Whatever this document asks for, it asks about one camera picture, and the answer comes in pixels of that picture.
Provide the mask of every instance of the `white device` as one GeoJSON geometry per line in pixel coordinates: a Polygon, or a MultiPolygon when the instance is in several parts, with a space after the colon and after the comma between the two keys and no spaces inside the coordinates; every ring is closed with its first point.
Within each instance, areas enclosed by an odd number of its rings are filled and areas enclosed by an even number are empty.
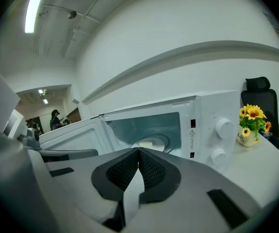
{"type": "Polygon", "coordinates": [[[40,136],[43,150],[132,147],[161,150],[222,172],[238,129],[238,91],[201,92],[141,104],[67,125],[40,136]]]}
{"type": "Polygon", "coordinates": [[[18,139],[29,149],[39,150],[39,133],[34,128],[28,128],[25,117],[13,110],[3,133],[10,139],[18,139]]]}
{"type": "Polygon", "coordinates": [[[25,117],[16,110],[13,110],[3,133],[10,139],[17,139],[21,134],[27,135],[28,127],[25,117]]]}

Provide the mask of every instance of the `chair headrest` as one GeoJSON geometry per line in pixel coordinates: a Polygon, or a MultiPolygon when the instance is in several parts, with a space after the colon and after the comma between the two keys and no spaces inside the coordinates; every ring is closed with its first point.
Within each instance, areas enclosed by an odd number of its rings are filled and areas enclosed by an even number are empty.
{"type": "Polygon", "coordinates": [[[270,82],[266,77],[246,79],[247,91],[265,91],[270,89],[270,82]]]}

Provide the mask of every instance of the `person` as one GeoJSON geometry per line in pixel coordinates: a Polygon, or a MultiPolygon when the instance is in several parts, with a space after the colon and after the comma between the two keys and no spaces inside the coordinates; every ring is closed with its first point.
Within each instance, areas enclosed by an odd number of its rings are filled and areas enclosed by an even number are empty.
{"type": "Polygon", "coordinates": [[[33,119],[30,119],[29,124],[28,124],[28,128],[34,128],[34,127],[36,127],[36,124],[33,121],[33,119]]]}
{"type": "Polygon", "coordinates": [[[51,121],[50,121],[50,126],[51,126],[51,130],[56,130],[60,127],[62,127],[63,125],[61,124],[61,121],[58,119],[58,115],[60,113],[58,112],[58,110],[53,110],[51,113],[51,121]]]}

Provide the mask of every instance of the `flower pot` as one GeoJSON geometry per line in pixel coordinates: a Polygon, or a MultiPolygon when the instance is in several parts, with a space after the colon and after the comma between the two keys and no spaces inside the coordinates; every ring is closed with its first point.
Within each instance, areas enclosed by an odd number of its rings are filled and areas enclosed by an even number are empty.
{"type": "Polygon", "coordinates": [[[256,134],[253,131],[250,131],[249,136],[243,136],[243,128],[239,125],[238,133],[236,135],[236,141],[242,144],[244,147],[250,148],[255,145],[256,134]]]}

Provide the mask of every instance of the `sunflower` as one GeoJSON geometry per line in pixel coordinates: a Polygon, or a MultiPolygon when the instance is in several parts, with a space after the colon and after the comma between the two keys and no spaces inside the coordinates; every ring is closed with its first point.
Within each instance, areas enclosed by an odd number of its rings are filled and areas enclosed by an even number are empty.
{"type": "Polygon", "coordinates": [[[247,104],[247,106],[244,106],[243,108],[245,109],[245,111],[247,111],[249,108],[252,108],[252,107],[254,107],[254,106],[247,104]]]}
{"type": "Polygon", "coordinates": [[[248,120],[251,119],[255,120],[256,118],[266,118],[263,111],[257,105],[253,107],[249,107],[247,109],[246,117],[248,117],[248,120]]]}
{"type": "Polygon", "coordinates": [[[245,137],[245,136],[249,136],[249,134],[250,134],[250,129],[249,129],[249,128],[243,128],[242,134],[243,134],[244,137],[245,137]]]}
{"type": "Polygon", "coordinates": [[[244,117],[246,115],[246,110],[244,108],[240,109],[240,115],[241,117],[244,117]]]}
{"type": "Polygon", "coordinates": [[[271,127],[272,127],[272,124],[270,122],[266,122],[264,125],[265,132],[269,132],[271,127]]]}

